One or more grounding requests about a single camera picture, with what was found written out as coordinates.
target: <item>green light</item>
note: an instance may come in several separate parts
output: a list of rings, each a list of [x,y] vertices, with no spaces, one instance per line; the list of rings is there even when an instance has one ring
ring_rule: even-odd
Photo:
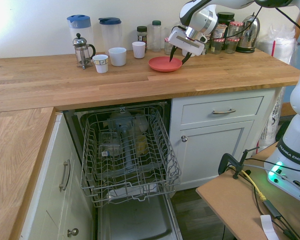
[[[276,165],[273,166],[273,168],[271,169],[271,171],[276,172],[278,169],[280,169],[280,166],[283,166],[283,165],[284,165],[284,163],[282,161],[278,161],[276,163]],[[275,175],[275,173],[273,173],[271,171],[268,173],[269,179],[272,179],[272,177]]]

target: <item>white cup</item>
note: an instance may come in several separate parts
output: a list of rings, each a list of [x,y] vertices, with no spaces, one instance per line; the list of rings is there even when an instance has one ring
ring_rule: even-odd
[[[100,74],[108,72],[108,56],[105,54],[95,55],[92,57],[96,71]]]
[[[126,64],[127,49],[124,47],[113,47],[109,49],[111,64],[120,67]]]
[[[132,43],[133,54],[136,59],[145,57],[146,43],[143,41],[135,41]]]

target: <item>cabinet handle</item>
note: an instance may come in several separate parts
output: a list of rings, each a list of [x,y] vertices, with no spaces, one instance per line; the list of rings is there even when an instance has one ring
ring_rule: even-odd
[[[229,111],[213,111],[212,114],[232,114],[235,112],[236,112],[236,110],[230,108]]]
[[[70,159],[68,159],[67,161],[64,161],[63,166],[64,166],[64,169],[63,169],[62,182],[61,182],[61,184],[59,184],[60,192],[62,190],[65,191],[67,186],[68,186],[68,182],[69,182],[69,178],[70,178],[70,172],[71,172]],[[69,166],[69,172],[68,172],[68,178],[67,178],[66,183],[65,183],[67,166]]]
[[[78,228],[74,228],[74,229],[72,229],[72,230],[69,230],[68,229],[68,232],[67,232],[67,237],[69,238],[69,237],[71,237],[71,235],[72,236],[77,236],[79,234],[79,229]]]
[[[181,141],[185,143],[186,141],[188,141],[188,138],[187,138],[186,136],[183,135],[183,136],[181,137]]]

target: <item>french press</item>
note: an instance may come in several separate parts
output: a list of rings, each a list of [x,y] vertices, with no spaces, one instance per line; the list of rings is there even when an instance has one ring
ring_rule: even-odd
[[[91,59],[96,55],[96,49],[92,44],[87,44],[87,40],[81,37],[80,33],[76,34],[76,38],[73,39],[73,46],[75,50],[76,61],[78,67],[86,69],[87,67],[92,66]],[[93,50],[92,55],[89,55],[88,47],[91,47]]]

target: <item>white cabinet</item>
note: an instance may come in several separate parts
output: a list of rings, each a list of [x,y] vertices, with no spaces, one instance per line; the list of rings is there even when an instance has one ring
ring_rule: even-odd
[[[67,123],[58,114],[20,240],[93,239],[92,202],[80,187],[81,164]]]
[[[174,98],[170,141],[181,168],[177,190],[218,175],[225,153],[237,160],[254,148],[281,88]]]

